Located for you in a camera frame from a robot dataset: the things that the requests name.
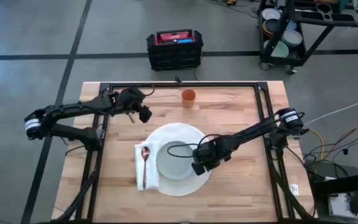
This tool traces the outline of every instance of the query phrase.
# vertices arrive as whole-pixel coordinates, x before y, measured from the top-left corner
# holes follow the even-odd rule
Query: spoon
[[[143,169],[143,189],[146,189],[146,160],[149,158],[150,149],[145,146],[142,149],[142,157],[144,160],[144,169]]]

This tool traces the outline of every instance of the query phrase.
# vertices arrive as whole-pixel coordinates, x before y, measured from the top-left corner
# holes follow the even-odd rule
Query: butcher block tabletop
[[[289,107],[283,82],[267,83],[273,112]],[[80,100],[88,101],[97,96],[99,84],[85,82]],[[181,106],[181,92],[186,89],[196,92],[195,105],[191,109]],[[149,93],[151,89],[140,90]],[[157,87],[154,94],[144,100],[144,105],[149,106],[153,112],[145,124],[139,121],[137,114],[132,116],[135,123],[124,114],[109,118],[94,222],[277,221],[262,138],[241,145],[232,153],[230,161],[222,162],[212,170],[208,181],[195,193],[171,197],[157,190],[138,191],[136,187],[134,145],[146,140],[155,129],[168,123],[187,123],[204,134],[234,134],[248,128],[260,122],[252,87]],[[93,115],[76,117],[74,127],[91,127],[92,121]],[[298,141],[289,139],[288,143],[289,148],[301,157]],[[80,142],[73,141],[69,149],[80,145]],[[85,157],[84,148],[67,154],[52,218],[61,215],[78,193]],[[284,163],[288,183],[299,187],[296,198],[312,214],[314,201],[303,164],[287,150],[284,151]],[[286,216],[285,200],[279,191]],[[89,194],[85,198],[84,211],[88,209]]]

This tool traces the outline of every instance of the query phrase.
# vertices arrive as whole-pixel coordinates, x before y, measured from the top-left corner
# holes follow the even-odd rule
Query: metal cart
[[[317,49],[318,45],[322,43],[324,38],[336,26],[358,27],[358,14],[354,9],[352,2],[345,6],[343,10],[339,10],[338,4],[329,4],[316,2],[314,0],[278,0],[276,4],[272,4],[269,0],[261,0],[258,15],[258,29],[259,29],[259,47],[260,47],[260,63],[259,67],[263,70],[268,70],[272,65],[284,65],[288,74],[293,75],[296,70],[295,67],[302,66],[309,57]],[[278,30],[273,33],[269,40],[263,32],[262,24],[265,19],[262,17],[262,11],[266,8],[275,8],[281,10],[281,17],[278,20]],[[289,23],[292,20],[296,23],[296,31],[302,37],[301,24],[314,24],[326,26],[325,30],[313,43],[313,45],[306,50],[305,41],[296,47],[289,47],[289,55],[283,57],[273,57],[272,52],[278,41],[281,40],[282,35]]]

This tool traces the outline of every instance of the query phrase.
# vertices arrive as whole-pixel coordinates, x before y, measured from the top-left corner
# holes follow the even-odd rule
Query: orange cup
[[[185,90],[181,93],[181,102],[184,108],[191,108],[196,100],[196,93],[194,90]]]

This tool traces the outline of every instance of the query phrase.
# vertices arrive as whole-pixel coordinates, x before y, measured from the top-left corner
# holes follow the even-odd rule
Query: white napkin
[[[157,153],[160,149],[158,141],[142,142],[135,146],[135,170],[137,190],[143,189],[144,160],[142,149],[147,146],[150,149],[149,158],[146,160],[146,189],[158,189],[159,174],[157,170]]]

